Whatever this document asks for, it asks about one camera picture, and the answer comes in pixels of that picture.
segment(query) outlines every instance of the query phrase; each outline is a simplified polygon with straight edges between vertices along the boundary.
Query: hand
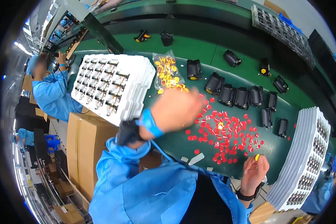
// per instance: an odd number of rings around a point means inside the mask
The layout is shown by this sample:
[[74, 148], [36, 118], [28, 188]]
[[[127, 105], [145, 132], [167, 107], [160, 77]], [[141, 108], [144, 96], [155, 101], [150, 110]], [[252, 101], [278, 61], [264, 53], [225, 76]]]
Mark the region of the hand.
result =
[[165, 89], [150, 110], [157, 127], [166, 133], [189, 127], [201, 112], [203, 103], [197, 88], [190, 92]]
[[59, 65], [66, 64], [66, 54], [63, 54], [61, 51], [58, 52], [58, 57], [55, 57]]
[[268, 170], [269, 163], [264, 155], [260, 155], [258, 161], [255, 161], [255, 155], [249, 157], [243, 167], [241, 194], [244, 196], [254, 195], [255, 189], [263, 181]]

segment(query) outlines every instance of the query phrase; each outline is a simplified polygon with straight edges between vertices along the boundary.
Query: factory floor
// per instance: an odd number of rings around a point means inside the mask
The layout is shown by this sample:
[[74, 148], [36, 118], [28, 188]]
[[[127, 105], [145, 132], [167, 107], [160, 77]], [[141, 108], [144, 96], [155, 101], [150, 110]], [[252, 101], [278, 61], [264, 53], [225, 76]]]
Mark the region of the factory floor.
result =
[[[63, 150], [63, 152], [65, 154], [67, 154], [67, 151], [66, 151], [67, 126], [68, 126], [67, 122], [57, 121], [56, 119], [50, 119], [49, 134], [58, 136], [58, 138], [61, 140], [61, 145], [58, 146], [58, 150]], [[238, 189], [240, 187], [240, 180], [231, 178], [231, 186], [232, 186], [233, 190]], [[260, 191], [259, 196], [252, 201], [253, 210], [266, 201], [266, 195], [269, 192], [271, 187], [272, 187], [272, 185], [262, 187], [262, 190]], [[292, 219], [294, 217], [299, 217], [299, 216], [303, 216], [303, 215], [306, 215], [306, 213], [304, 213], [300, 209], [296, 209], [294, 211], [289, 211], [289, 212], [285, 212], [285, 213], [273, 214], [269, 219], [267, 219], [263, 223], [289, 224], [289, 223], [292, 222]]]

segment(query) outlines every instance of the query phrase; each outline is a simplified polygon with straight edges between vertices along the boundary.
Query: stacked foam tray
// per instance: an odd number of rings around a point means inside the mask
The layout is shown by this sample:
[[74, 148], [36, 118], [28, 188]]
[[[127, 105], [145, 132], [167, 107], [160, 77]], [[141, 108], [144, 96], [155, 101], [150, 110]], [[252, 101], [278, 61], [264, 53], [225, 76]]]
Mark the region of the stacked foam tray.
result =
[[279, 17], [256, 5], [251, 7], [253, 27], [259, 28], [290, 47], [313, 69], [315, 60], [308, 41]]
[[140, 116], [154, 76], [153, 65], [143, 56], [85, 55], [71, 96], [119, 126]]
[[299, 209], [325, 160], [331, 126], [318, 107], [299, 111], [290, 151], [278, 180], [267, 194], [276, 210]]

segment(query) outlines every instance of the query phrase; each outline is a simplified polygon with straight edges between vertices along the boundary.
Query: cable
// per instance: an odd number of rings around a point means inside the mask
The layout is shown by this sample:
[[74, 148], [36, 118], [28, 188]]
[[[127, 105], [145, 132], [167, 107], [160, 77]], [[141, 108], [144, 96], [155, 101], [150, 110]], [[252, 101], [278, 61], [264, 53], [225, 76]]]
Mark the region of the cable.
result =
[[151, 142], [152, 142], [152, 144], [153, 144], [153, 146], [155, 146], [156, 147], [156, 149], [158, 149], [158, 151], [160, 151], [161, 153], [162, 153], [162, 155], [164, 155], [164, 157], [166, 157], [170, 162], [172, 162], [173, 161], [173, 159], [170, 157], [170, 156], [168, 156], [158, 145], [157, 145], [157, 143], [155, 143], [153, 140], [151, 140]]

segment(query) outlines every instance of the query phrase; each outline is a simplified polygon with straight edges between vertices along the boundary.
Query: black bracket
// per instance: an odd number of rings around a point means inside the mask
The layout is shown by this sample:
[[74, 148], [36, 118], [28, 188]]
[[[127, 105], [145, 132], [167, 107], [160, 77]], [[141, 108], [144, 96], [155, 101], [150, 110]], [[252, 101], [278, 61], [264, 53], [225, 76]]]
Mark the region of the black bracket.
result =
[[261, 110], [261, 121], [263, 123], [264, 128], [272, 128], [273, 127], [273, 119], [271, 117], [270, 109]]
[[234, 97], [237, 93], [237, 89], [234, 88], [231, 84], [224, 84], [221, 88], [219, 95], [219, 102], [225, 106], [232, 107], [234, 105]]

